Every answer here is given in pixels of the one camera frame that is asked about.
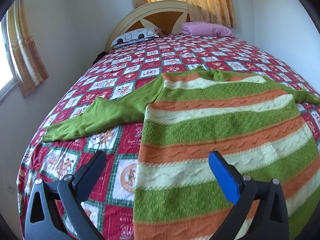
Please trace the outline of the black object beside bed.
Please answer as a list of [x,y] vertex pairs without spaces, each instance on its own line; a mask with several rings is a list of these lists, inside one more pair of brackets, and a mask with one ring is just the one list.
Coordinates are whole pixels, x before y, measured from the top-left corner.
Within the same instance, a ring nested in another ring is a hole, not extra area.
[[105,55],[106,55],[105,51],[102,51],[100,54],[98,54],[97,57],[95,58],[95,60],[92,62],[92,65],[95,65]]

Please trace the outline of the red patchwork bedspread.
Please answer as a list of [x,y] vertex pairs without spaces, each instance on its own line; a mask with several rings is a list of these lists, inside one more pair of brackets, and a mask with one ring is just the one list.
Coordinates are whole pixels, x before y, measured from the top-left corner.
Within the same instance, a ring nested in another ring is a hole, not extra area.
[[290,238],[319,202],[319,94],[235,37],[171,34],[111,50],[50,111],[17,177],[21,225],[37,182],[104,169],[81,201],[105,239],[209,239],[232,208],[208,156],[278,178]]

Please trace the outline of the white patterned pillow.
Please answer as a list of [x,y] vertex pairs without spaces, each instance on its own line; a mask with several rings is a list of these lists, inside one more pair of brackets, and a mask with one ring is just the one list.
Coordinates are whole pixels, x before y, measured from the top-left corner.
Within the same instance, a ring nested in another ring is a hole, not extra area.
[[153,40],[158,38],[158,33],[161,32],[161,29],[156,27],[151,28],[139,28],[136,30],[128,31],[127,33],[121,34],[116,37],[110,47],[112,49],[120,48],[123,46]]

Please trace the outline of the green orange white striped sweater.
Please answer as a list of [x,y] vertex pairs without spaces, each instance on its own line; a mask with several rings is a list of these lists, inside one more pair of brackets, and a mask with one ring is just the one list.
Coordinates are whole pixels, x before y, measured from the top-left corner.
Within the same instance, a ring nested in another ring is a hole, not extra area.
[[142,122],[134,182],[135,239],[198,239],[212,235],[231,208],[208,165],[219,152],[239,171],[278,178],[289,210],[289,237],[303,230],[319,201],[319,152],[298,109],[319,104],[248,73],[201,67],[165,73],[139,89],[101,97],[50,125],[45,142],[73,140]]

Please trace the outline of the pink pillow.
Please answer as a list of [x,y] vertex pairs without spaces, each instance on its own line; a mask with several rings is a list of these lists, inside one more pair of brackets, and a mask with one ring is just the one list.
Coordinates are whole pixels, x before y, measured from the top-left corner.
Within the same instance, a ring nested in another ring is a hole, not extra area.
[[182,33],[191,36],[232,37],[231,29],[214,23],[185,22],[181,24]]

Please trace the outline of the side window with frame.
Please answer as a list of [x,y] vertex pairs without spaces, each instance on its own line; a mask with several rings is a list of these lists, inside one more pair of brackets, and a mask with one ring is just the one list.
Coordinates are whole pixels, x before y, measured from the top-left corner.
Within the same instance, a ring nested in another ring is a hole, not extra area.
[[18,85],[18,80],[11,57],[6,16],[4,16],[1,20],[0,64],[0,100],[2,102],[8,96],[8,94]]

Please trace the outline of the cream and brown headboard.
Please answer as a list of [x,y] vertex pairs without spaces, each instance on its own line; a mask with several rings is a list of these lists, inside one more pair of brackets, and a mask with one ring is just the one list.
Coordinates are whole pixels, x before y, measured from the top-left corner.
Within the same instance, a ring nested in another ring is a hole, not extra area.
[[181,31],[181,24],[189,21],[187,2],[158,1],[145,4],[118,22],[108,39],[105,51],[111,50],[111,43],[117,36],[128,31],[157,27],[164,35],[176,34]]

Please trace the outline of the beige side window curtain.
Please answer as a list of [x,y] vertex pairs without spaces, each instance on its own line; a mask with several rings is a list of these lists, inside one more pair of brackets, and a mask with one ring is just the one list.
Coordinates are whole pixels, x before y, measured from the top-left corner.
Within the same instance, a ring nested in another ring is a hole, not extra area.
[[15,74],[23,97],[49,78],[30,33],[25,0],[14,0],[7,11],[7,34]]

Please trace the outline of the white wall socket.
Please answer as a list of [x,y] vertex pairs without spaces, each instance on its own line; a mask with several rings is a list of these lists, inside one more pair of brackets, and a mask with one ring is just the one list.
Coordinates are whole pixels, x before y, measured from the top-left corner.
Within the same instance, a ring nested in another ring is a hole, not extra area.
[[11,183],[8,183],[7,185],[7,191],[10,193],[10,194],[14,194],[15,191],[16,191],[16,187],[14,185],[12,185]]

